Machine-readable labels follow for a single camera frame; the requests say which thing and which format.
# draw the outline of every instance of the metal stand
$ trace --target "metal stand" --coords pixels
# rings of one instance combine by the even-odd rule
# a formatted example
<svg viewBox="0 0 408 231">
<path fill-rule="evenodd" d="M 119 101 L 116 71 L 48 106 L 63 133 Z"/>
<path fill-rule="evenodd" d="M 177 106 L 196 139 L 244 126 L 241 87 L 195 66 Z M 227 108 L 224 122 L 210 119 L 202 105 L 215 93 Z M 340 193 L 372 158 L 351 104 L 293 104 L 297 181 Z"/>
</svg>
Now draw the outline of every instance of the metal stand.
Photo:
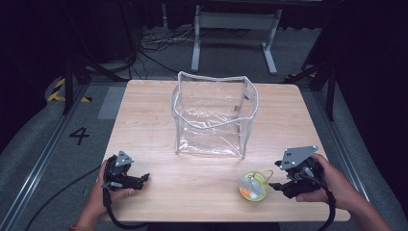
<svg viewBox="0 0 408 231">
<path fill-rule="evenodd" d="M 99 73 L 107 76 L 116 82 L 128 82 L 127 79 L 122 79 L 119 76 L 113 74 L 111 71 L 107 70 L 100 64 L 92 62 L 85 57 L 75 56 L 73 58 L 68 58 L 65 63 L 65 107 L 63 115 L 66 115 L 73 104 L 73 76 L 78 80 L 80 85 L 87 85 L 90 82 L 90 75 L 86 69 L 86 66 L 90 66 Z"/>
<path fill-rule="evenodd" d="M 316 72 L 315 78 L 310 83 L 309 88 L 311 91 L 320 91 L 324 84 L 328 82 L 327 95 L 326 95 L 326 112 L 330 120 L 333 121 L 333 102 L 334 93 L 336 87 L 336 65 L 335 64 L 317 64 L 305 69 L 304 71 L 296 74 L 289 75 L 288 79 L 282 82 L 282 84 L 294 84 L 295 82 L 313 74 Z"/>
<path fill-rule="evenodd" d="M 250 14 L 250 13 L 204 13 L 200 6 L 195 8 L 194 21 L 194 48 L 192 51 L 191 71 L 197 72 L 200 62 L 200 28 L 225 28 L 225 29 L 248 29 L 269 30 L 267 42 L 262 43 L 269 73 L 276 75 L 277 70 L 270 52 L 276 28 L 279 23 L 281 10 L 276 14 Z"/>
</svg>

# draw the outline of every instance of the gray carpet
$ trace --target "gray carpet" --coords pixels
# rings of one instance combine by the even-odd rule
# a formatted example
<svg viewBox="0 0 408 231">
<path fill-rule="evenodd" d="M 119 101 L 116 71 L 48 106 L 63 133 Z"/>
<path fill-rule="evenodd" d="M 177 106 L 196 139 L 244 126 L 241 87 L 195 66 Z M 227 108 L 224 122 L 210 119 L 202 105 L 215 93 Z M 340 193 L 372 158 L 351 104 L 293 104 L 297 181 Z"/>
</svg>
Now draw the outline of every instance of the gray carpet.
<svg viewBox="0 0 408 231">
<path fill-rule="evenodd" d="M 319 30 L 278 31 L 272 46 L 272 55 L 276 62 L 278 75 L 271 76 L 268 74 L 266 62 L 259 47 L 260 41 L 266 34 L 250 32 L 239 38 L 224 32 L 209 32 L 202 39 L 201 64 L 197 74 L 215 77 L 245 75 L 254 83 L 278 83 L 288 74 L 300 71 L 300 66 L 318 34 Z M 192 42 L 185 41 L 170 46 L 165 51 L 147 53 L 147 55 L 174 70 L 190 72 Z M 138 56 L 141 62 L 134 64 L 135 69 L 131 68 L 132 78 L 144 79 L 146 76 L 147 79 L 170 80 L 176 75 L 141 54 Z M 117 74 L 129 78 L 129 70 Z M 309 80 L 305 79 L 298 84 L 304 86 L 308 82 Z M 27 205 L 22 208 L 21 216 L 16 220 L 13 230 L 24 230 L 34 212 L 51 195 L 100 164 L 115 123 L 124 86 L 121 83 L 113 83 L 104 76 L 93 77 L 84 95 L 92 97 L 92 101 L 79 103 L 74 109 L 55 147 L 50 164 L 40 178 Z M 316 94 L 318 97 L 324 96 L 324 91 L 310 92 L 302 88 L 303 98 L 329 160 L 335 167 L 344 170 L 341 158 L 339 158 L 338 146 L 325 122 L 326 115 L 319 110 Z M 406 217 L 370 158 L 339 90 L 336 93 L 334 106 L 335 122 L 332 125 L 341 134 L 347 154 L 358 169 L 370 201 L 394 230 L 408 230 Z M 34 167 L 42 149 L 54 132 L 56 124 L 62 119 L 63 109 L 63 102 L 49 102 L 46 108 L 21 129 L 0 156 L 1 218 L 4 218 L 9 211 L 26 176 Z M 86 134 L 89 137 L 83 138 L 81 145 L 78 145 L 78 139 L 71 138 L 69 135 L 82 127 L 87 129 Z M 70 224 L 75 222 L 84 207 L 95 176 L 96 173 L 92 174 L 56 197 L 39 214 L 30 230 L 66 230 Z M 320 226 L 320 222 L 280 223 L 282 231 L 316 230 Z M 97 228 L 98 230 L 119 230 L 108 221 L 101 221 Z M 335 222 L 328 230 L 356 230 L 356 228 L 353 221 L 350 220 Z"/>
</svg>

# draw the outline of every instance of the yellow string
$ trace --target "yellow string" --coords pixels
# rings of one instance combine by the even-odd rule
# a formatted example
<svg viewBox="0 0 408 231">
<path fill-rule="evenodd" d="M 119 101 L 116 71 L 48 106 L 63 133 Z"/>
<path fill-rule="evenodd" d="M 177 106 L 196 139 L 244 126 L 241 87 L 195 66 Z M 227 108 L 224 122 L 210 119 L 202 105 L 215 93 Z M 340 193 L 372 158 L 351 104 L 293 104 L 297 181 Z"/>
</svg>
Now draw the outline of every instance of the yellow string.
<svg viewBox="0 0 408 231">
<path fill-rule="evenodd" d="M 272 169 L 262 169 L 262 170 L 255 171 L 254 173 L 261 173 L 261 172 L 265 172 L 265 171 L 270 171 L 270 176 L 269 176 L 268 179 L 265 181 L 265 182 L 267 183 L 268 180 L 270 179 L 270 177 L 272 177 L 272 175 L 273 175 L 273 170 L 272 170 Z"/>
</svg>

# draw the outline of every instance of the person's hand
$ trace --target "person's hand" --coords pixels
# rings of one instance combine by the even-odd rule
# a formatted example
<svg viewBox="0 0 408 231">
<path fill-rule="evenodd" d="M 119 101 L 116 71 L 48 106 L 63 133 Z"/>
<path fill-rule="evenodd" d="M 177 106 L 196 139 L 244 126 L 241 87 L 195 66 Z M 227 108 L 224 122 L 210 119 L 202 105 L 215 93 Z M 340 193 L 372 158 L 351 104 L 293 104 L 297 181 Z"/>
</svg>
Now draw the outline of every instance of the person's hand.
<svg viewBox="0 0 408 231">
<path fill-rule="evenodd" d="M 345 176 L 319 154 L 312 158 L 324 168 L 324 180 L 327 188 L 336 198 L 336 207 L 350 212 L 357 227 L 361 231 L 392 231 L 393 229 L 384 220 L 376 209 L 351 185 Z M 326 202 L 328 201 L 324 189 L 299 194 L 299 202 Z"/>
<path fill-rule="evenodd" d="M 93 186 L 92 191 L 90 192 L 88 203 L 76 223 L 76 226 L 78 227 L 94 228 L 99 218 L 107 212 L 105 206 L 103 205 L 102 189 L 102 185 L 104 184 L 103 175 L 105 172 L 106 164 L 107 161 L 105 160 L 102 163 L 101 168 L 99 169 L 98 179 L 96 180 L 96 183 Z M 111 201 L 113 203 L 115 203 L 119 199 L 128 197 L 134 192 L 134 189 L 118 190 L 115 192 L 109 191 L 109 193 L 111 194 Z"/>
<path fill-rule="evenodd" d="M 327 188 L 333 193 L 336 198 L 336 207 L 344 210 L 351 210 L 358 205 L 364 197 L 361 196 L 345 176 L 320 154 L 313 154 L 312 158 L 318 161 L 324 168 L 324 180 Z M 298 202 L 328 202 L 324 189 L 319 189 L 314 192 L 299 194 L 296 197 Z"/>
</svg>

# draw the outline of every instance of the transparent plastic container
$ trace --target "transparent plastic container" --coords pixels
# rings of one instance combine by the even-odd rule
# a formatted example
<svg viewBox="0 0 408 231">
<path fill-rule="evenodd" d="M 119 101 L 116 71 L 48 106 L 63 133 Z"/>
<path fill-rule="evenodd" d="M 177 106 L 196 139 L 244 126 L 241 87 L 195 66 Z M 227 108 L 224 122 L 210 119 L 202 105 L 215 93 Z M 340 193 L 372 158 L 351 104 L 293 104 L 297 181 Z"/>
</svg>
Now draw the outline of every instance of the transparent plastic container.
<svg viewBox="0 0 408 231">
<path fill-rule="evenodd" d="M 258 110 L 258 92 L 245 76 L 178 74 L 171 97 L 176 153 L 245 158 Z"/>
</svg>

